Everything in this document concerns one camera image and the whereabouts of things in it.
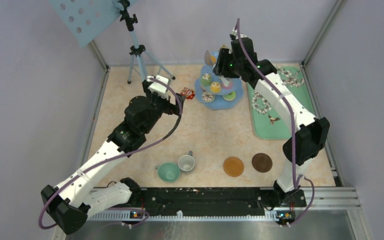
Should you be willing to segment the pink dome cake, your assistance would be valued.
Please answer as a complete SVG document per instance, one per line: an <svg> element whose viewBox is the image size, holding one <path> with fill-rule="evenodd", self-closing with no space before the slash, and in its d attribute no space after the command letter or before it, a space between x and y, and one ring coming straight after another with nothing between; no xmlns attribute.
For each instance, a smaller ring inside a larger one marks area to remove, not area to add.
<svg viewBox="0 0 384 240"><path fill-rule="evenodd" d="M232 87L233 87L233 83L232 82L230 82L228 85L222 85L222 88L224 89L224 90L230 90Z"/></svg>

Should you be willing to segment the white chocolate drizzle donut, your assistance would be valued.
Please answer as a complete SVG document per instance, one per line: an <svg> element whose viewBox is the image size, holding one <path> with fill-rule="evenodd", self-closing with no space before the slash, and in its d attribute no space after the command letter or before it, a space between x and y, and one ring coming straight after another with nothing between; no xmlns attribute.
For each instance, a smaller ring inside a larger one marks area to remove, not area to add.
<svg viewBox="0 0 384 240"><path fill-rule="evenodd" d="M204 90L201 94L201 99L205 103L211 103L215 100L215 95L213 93L210 93L210 92Z"/></svg>

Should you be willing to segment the green dome cake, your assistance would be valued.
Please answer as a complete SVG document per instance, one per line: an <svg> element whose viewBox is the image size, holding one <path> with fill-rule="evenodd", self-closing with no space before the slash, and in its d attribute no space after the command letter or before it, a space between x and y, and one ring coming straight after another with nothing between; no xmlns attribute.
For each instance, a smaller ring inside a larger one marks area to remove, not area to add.
<svg viewBox="0 0 384 240"><path fill-rule="evenodd" d="M212 83L212 75L209 73L204 73L203 75L201 75L199 82L202 87L210 86Z"/></svg>

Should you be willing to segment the yellow dome cake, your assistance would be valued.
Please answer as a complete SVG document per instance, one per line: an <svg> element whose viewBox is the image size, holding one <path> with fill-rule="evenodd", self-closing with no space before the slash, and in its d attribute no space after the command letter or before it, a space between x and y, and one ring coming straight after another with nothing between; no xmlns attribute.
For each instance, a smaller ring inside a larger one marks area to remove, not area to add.
<svg viewBox="0 0 384 240"><path fill-rule="evenodd" d="M212 93L216 94L216 93L220 93L223 89L222 85L220 82L217 82L217 81L213 81L210 86L209 86L209 89Z"/></svg>

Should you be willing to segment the blue three-tier cake stand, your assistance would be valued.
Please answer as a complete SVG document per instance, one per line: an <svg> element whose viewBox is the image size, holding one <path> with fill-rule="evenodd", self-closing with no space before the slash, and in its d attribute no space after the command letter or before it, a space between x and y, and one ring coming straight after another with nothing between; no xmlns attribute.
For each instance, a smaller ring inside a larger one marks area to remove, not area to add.
<svg viewBox="0 0 384 240"><path fill-rule="evenodd" d="M195 80L195 96L200 103L211 110L231 109L244 95L242 80L225 78L213 73L219 52L208 50L204 54L204 65Z"/></svg>

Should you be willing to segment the green glazed donut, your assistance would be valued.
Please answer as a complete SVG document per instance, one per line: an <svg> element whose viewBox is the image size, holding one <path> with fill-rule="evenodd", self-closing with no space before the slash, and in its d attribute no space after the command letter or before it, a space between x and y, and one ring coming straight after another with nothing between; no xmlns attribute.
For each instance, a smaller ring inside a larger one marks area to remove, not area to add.
<svg viewBox="0 0 384 240"><path fill-rule="evenodd" d="M232 91L228 94L225 94L222 96L222 98L225 100L225 101L228 101L228 102L231 102L233 100L236 99L236 92L235 91Z"/></svg>

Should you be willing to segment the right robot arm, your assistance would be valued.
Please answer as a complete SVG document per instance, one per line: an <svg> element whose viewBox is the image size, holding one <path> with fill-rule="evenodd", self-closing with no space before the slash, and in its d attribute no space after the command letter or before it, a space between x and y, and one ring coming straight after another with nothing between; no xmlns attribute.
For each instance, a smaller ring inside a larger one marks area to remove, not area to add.
<svg viewBox="0 0 384 240"><path fill-rule="evenodd" d="M253 41L231 35L231 47L221 47L213 73L239 78L261 94L279 114L291 133L282 150L286 162L273 185L273 200L287 206L300 188L310 163L325 147L330 122L308 111L283 84L277 68L267 59L258 60Z"/></svg>

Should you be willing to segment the red owl toy block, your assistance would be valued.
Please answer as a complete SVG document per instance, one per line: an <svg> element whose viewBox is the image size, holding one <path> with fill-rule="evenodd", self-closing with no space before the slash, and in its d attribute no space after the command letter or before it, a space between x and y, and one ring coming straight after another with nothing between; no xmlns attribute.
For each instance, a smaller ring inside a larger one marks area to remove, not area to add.
<svg viewBox="0 0 384 240"><path fill-rule="evenodd" d="M195 91L188 87L184 87L180 94L188 100L192 100L195 97Z"/></svg>

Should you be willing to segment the white grey teacup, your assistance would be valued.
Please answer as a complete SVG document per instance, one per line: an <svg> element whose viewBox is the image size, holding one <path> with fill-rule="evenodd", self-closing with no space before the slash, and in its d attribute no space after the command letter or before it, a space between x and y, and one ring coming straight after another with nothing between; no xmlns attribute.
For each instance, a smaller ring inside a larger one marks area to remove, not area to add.
<svg viewBox="0 0 384 240"><path fill-rule="evenodd" d="M189 151L188 154L183 155L178 159L177 165L181 171L191 172L195 167L195 163L193 152Z"/></svg>

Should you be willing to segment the light blue tripod stand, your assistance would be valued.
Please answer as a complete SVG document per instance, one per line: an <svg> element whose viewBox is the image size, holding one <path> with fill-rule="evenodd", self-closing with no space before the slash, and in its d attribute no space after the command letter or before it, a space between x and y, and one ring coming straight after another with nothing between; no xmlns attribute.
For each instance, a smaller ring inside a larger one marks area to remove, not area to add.
<svg viewBox="0 0 384 240"><path fill-rule="evenodd" d="M135 32L135 24L138 23L138 18L136 14L130 15L129 8L133 6L135 0L113 0L114 6L120 14L120 22L125 22L126 28L129 31L129 34L132 38L133 45L130 47L130 65L129 65L129 74L127 78L127 83L130 85L132 83L132 74L133 71L136 71L142 80L148 76L148 71L146 64L144 62L143 54L148 56L153 62L159 66L158 75L161 70L168 74L171 80L175 80L176 77L166 68L164 65L151 53L147 51L147 48L144 44L140 44L138 37Z"/></svg>

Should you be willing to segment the green teacup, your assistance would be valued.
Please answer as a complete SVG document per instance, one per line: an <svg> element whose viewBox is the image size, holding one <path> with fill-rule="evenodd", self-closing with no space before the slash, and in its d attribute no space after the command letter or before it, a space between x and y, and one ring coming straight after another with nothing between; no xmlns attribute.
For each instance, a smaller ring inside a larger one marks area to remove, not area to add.
<svg viewBox="0 0 384 240"><path fill-rule="evenodd" d="M158 177L167 183L174 183L181 176L179 166L174 162L165 162L155 166Z"/></svg>

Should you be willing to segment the orange saucer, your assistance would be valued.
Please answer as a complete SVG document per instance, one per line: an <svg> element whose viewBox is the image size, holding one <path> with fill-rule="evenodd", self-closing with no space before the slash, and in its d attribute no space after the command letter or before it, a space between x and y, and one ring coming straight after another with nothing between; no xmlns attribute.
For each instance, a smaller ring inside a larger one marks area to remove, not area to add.
<svg viewBox="0 0 384 240"><path fill-rule="evenodd" d="M244 172L243 161L238 157L228 157L223 162L223 170L230 177L239 177Z"/></svg>

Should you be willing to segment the dark brown saucer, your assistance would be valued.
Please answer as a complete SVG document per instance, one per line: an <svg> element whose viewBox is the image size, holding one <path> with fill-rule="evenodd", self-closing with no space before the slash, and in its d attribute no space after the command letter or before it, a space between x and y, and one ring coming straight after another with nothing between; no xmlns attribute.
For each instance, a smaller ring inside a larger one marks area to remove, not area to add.
<svg viewBox="0 0 384 240"><path fill-rule="evenodd" d="M252 157L253 168L260 173L267 173L273 167L272 159L265 153L257 153Z"/></svg>

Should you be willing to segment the blue perforated board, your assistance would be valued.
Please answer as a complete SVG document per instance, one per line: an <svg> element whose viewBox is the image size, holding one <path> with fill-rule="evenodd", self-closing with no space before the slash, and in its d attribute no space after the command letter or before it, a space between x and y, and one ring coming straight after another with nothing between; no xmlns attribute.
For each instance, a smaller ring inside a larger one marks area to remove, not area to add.
<svg viewBox="0 0 384 240"><path fill-rule="evenodd" d="M121 17L136 0L49 0L60 19L83 48Z"/></svg>

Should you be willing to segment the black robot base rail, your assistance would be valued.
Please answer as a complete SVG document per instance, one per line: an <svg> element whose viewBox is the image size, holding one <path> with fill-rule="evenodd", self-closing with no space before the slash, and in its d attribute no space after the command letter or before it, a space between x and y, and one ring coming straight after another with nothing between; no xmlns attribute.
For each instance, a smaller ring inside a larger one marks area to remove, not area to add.
<svg viewBox="0 0 384 240"><path fill-rule="evenodd" d="M307 199L299 189L281 193L272 187L148 187L135 190L121 207L138 208L152 217L263 216L273 210L305 208Z"/></svg>

